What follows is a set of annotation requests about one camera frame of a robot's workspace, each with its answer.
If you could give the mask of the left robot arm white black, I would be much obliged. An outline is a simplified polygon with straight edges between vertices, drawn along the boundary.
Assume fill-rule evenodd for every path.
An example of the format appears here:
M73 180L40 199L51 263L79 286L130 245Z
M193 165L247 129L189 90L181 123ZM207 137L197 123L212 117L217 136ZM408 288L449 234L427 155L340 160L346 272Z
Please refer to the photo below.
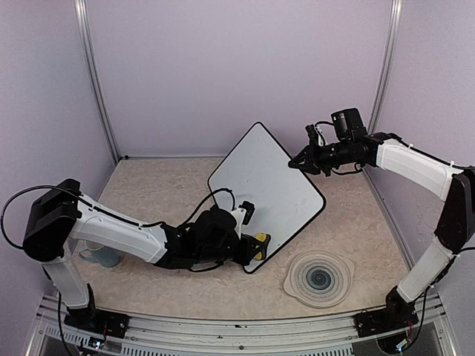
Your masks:
M94 305L92 288L68 256L67 239L96 243L168 270L191 271L201 263L218 268L228 260L248 266L253 260L266 259L270 235L243 232L255 210L250 202L233 205L230 210L216 205L194 210L174 227L108 210L79 188L74 179L44 186L45 194L31 206L22 248L43 265L68 311L87 329L98 329L104 314Z

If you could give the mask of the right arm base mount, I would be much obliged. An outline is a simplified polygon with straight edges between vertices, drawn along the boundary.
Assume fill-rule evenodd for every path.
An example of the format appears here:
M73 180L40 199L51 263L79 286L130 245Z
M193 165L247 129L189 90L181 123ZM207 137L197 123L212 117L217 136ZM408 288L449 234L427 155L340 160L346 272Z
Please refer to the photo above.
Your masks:
M403 317L394 317L386 312L385 309L361 311L353 319L359 337L369 337L391 332L419 322L417 313L414 311L410 311L409 314Z

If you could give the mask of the yellow black sponge eraser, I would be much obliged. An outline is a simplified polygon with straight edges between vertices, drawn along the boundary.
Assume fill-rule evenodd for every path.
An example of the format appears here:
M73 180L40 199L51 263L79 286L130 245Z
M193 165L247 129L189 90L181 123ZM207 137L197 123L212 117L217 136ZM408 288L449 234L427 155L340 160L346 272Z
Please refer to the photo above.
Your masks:
M268 245L272 239L270 234L258 233L254 236L255 246L254 255L255 260L265 260L267 258Z

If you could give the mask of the white whiteboard black frame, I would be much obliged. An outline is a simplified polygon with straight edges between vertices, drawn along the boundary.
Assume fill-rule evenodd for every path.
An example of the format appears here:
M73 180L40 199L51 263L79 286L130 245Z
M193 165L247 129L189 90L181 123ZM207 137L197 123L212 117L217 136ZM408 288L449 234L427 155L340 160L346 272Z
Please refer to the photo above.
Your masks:
M265 260L253 259L243 269L255 273L326 208L312 180L288 167L290 155L261 122L256 122L208 178L210 191L228 188L236 204L251 202L255 211L242 232L271 236Z

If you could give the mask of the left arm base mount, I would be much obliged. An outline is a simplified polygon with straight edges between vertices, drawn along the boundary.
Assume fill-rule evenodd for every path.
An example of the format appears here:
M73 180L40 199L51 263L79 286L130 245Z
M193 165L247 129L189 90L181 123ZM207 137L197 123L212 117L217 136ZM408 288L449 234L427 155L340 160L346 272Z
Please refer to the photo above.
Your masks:
M126 314L106 311L89 306L82 309L67 309L65 324L74 328L123 339L130 317Z

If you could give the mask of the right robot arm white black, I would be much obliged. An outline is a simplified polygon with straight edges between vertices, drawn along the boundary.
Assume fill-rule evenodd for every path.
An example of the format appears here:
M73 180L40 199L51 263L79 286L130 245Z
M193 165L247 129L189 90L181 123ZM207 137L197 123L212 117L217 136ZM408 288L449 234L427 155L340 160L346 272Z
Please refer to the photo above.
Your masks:
M354 163L400 176L433 195L442 210L433 239L408 274L387 294L374 320L395 329L412 316L416 300L449 271L474 235L474 169L442 162L402 141L394 133L374 133L319 145L315 135L288 166L307 174L330 175Z

